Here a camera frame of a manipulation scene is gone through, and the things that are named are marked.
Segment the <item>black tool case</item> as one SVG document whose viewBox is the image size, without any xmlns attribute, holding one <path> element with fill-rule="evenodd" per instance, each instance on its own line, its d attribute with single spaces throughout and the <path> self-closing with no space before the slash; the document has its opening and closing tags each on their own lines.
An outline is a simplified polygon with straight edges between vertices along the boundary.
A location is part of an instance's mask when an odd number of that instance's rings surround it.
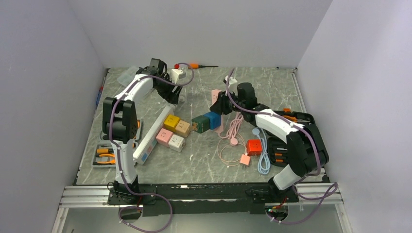
<svg viewBox="0 0 412 233">
<path fill-rule="evenodd" d="M 275 113 L 294 122 L 295 125 L 300 124 L 300 127 L 304 128 L 312 136 L 318 151 L 321 166 L 324 166 L 329 161 L 325 144 L 316 126 L 313 115 L 286 108 L 277 110 Z M 267 153 L 270 163 L 274 166 L 285 167 L 290 162 L 304 159 L 307 168 L 317 168 L 313 147 L 308 137 L 283 120 L 280 120 L 280 122 L 282 128 L 288 132 L 287 135 L 283 136 L 279 133 L 265 131 L 268 134 Z"/>
</svg>

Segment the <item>white cube socket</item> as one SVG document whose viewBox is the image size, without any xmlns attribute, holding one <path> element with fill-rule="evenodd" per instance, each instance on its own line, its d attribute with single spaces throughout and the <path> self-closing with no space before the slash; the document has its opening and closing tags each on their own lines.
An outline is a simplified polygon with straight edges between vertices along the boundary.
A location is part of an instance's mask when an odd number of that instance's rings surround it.
<svg viewBox="0 0 412 233">
<path fill-rule="evenodd" d="M 185 144 L 185 139 L 176 134 L 173 134 L 168 141 L 169 148 L 177 152 L 181 152 Z"/>
</svg>

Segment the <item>blue cube socket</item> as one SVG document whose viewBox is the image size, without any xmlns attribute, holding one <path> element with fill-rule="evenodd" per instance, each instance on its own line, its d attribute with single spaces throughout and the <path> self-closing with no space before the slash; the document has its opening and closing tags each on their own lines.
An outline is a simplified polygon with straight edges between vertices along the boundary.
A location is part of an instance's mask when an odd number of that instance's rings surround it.
<svg viewBox="0 0 412 233">
<path fill-rule="evenodd" d="M 213 111 L 210 111 L 208 113 L 205 113 L 204 116 L 206 116 L 209 119 L 209 129 L 210 130 L 214 130 L 221 126 L 221 123 L 222 123 L 221 115 Z"/>
</svg>

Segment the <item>red cube socket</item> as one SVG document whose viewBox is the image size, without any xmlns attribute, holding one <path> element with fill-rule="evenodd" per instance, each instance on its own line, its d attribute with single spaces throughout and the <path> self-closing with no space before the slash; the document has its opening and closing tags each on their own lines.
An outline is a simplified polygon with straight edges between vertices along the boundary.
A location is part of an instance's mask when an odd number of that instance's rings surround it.
<svg viewBox="0 0 412 233">
<path fill-rule="evenodd" d="M 260 139 L 249 139 L 246 142 L 248 156 L 260 156 L 263 152 L 262 142 Z"/>
</svg>

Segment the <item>clear plastic screw box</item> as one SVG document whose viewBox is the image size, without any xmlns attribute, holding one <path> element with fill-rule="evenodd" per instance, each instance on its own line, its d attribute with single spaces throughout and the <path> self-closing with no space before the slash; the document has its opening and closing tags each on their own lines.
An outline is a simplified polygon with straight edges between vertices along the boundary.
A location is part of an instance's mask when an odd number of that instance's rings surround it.
<svg viewBox="0 0 412 233">
<path fill-rule="evenodd" d="M 134 82 L 135 75 L 139 69 L 140 68 L 136 66 L 129 67 L 127 70 L 120 74 L 120 76 L 117 78 L 117 82 L 121 86 L 127 87 L 130 83 Z"/>
</svg>

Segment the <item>pink cube socket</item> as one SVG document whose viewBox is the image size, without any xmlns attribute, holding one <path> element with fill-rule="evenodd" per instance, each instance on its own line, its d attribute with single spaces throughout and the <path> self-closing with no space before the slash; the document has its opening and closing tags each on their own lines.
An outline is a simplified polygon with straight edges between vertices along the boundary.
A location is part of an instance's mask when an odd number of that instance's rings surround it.
<svg viewBox="0 0 412 233">
<path fill-rule="evenodd" d="M 156 140 L 159 144 L 169 147 L 169 141 L 172 138 L 174 133 L 167 129 L 161 128 L 158 134 L 156 135 Z"/>
</svg>

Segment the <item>yellow cube socket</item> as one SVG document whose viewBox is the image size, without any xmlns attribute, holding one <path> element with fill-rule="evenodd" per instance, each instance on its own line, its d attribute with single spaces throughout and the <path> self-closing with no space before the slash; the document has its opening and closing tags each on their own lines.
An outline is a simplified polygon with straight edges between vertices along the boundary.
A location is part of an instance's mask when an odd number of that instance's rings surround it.
<svg viewBox="0 0 412 233">
<path fill-rule="evenodd" d="M 175 133 L 176 132 L 175 128 L 178 125 L 179 121 L 180 121 L 179 117 L 169 114 L 167 115 L 167 117 L 165 118 L 163 122 L 163 128 Z"/>
</svg>

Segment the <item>green cube socket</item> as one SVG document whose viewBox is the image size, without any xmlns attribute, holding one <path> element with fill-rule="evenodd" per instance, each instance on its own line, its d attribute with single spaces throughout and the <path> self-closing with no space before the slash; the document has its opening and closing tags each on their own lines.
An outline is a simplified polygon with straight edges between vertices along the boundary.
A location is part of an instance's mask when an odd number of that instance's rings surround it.
<svg viewBox="0 0 412 233">
<path fill-rule="evenodd" d="M 210 129 L 210 119 L 207 116 L 200 115 L 191 120 L 192 131 L 204 133 Z"/>
</svg>

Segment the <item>grey tool tray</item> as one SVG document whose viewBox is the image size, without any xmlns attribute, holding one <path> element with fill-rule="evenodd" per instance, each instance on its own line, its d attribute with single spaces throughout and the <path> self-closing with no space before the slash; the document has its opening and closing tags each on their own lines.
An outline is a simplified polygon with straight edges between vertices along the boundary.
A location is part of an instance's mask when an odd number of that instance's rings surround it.
<svg viewBox="0 0 412 233">
<path fill-rule="evenodd" d="M 135 151 L 138 146 L 138 141 L 141 137 L 141 128 L 142 128 L 142 121 L 140 119 L 137 120 L 137 134 L 135 135 L 132 143 L 132 151 Z M 92 159 L 91 165 L 92 167 L 115 167 L 115 155 L 114 149 L 110 144 L 109 140 L 104 140 L 108 138 L 107 135 L 100 133 L 101 138 L 103 139 L 99 142 L 96 146 L 96 150 L 94 153 L 94 157 Z"/>
</svg>

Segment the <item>white power strip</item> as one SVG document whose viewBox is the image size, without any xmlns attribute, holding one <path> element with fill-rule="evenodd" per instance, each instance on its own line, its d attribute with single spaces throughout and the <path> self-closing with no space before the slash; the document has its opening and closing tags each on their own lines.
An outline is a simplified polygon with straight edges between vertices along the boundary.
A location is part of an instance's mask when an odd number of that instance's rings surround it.
<svg viewBox="0 0 412 233">
<path fill-rule="evenodd" d="M 139 145 L 133 153 L 134 162 L 140 165 L 143 165 L 154 147 L 157 145 L 156 136 L 163 127 L 164 121 L 168 115 L 174 114 L 174 105 L 166 105 L 159 116 L 155 119 L 154 123 L 145 134 L 143 139 L 140 141 Z"/>
</svg>

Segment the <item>beige cube socket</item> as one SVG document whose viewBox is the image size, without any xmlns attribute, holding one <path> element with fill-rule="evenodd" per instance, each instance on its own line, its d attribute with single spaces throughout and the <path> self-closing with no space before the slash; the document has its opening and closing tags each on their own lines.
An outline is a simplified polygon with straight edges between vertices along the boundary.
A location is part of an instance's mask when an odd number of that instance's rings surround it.
<svg viewBox="0 0 412 233">
<path fill-rule="evenodd" d="M 184 138 L 189 136 L 191 130 L 191 124 L 183 120 L 180 120 L 175 127 L 176 134 Z"/>
</svg>

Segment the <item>pink power strip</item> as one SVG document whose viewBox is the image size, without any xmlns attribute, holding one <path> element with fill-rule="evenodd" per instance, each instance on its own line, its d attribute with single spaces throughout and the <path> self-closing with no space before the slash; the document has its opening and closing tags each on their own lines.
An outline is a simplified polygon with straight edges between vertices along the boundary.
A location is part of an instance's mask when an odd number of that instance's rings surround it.
<svg viewBox="0 0 412 233">
<path fill-rule="evenodd" d="M 221 120 L 221 124 L 219 127 L 215 128 L 213 131 L 216 132 L 217 134 L 221 134 L 223 132 L 223 116 L 222 116 L 222 112 L 223 112 L 223 104 L 225 101 L 225 97 L 224 97 L 224 92 L 222 92 L 219 89 L 214 89 L 211 91 L 211 96 L 212 96 L 212 110 L 215 113 L 220 114 L 220 120 Z"/>
</svg>

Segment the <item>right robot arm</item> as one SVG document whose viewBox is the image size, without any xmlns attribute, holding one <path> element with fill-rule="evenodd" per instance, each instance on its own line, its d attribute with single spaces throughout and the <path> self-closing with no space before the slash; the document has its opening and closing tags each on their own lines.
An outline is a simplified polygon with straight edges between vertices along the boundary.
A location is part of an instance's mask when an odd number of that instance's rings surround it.
<svg viewBox="0 0 412 233">
<path fill-rule="evenodd" d="M 238 84 L 236 93 L 220 92 L 210 111 L 219 115 L 240 112 L 247 122 L 266 130 L 286 144 L 288 164 L 269 180 L 268 196 L 273 201 L 282 200 L 287 189 L 308 175 L 317 175 L 320 168 L 329 162 L 317 126 L 286 119 L 279 111 L 259 103 L 250 83 Z"/>
</svg>

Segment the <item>pink charger plug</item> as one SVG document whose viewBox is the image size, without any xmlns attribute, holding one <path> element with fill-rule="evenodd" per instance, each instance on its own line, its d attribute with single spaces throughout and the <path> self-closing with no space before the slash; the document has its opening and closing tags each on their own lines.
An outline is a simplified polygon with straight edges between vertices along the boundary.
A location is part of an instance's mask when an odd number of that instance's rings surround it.
<svg viewBox="0 0 412 233">
<path fill-rule="evenodd" d="M 243 166 L 249 166 L 250 161 L 251 161 L 251 158 L 250 158 L 250 156 L 247 155 L 247 153 L 242 154 L 241 157 L 240 157 L 239 164 L 243 165 Z"/>
</svg>

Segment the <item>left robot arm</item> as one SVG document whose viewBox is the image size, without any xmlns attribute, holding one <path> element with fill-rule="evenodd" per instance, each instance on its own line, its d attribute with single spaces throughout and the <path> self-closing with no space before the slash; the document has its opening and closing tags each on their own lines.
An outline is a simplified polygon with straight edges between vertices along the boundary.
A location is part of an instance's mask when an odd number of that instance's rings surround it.
<svg viewBox="0 0 412 233">
<path fill-rule="evenodd" d="M 155 58 L 138 69 L 121 93 L 103 101 L 102 130 L 109 137 L 116 163 L 113 190 L 128 204 L 135 203 L 141 194 L 133 159 L 133 139 L 138 130 L 136 102 L 153 89 L 168 103 L 178 104 L 182 86 L 170 79 L 166 63 Z"/>
</svg>

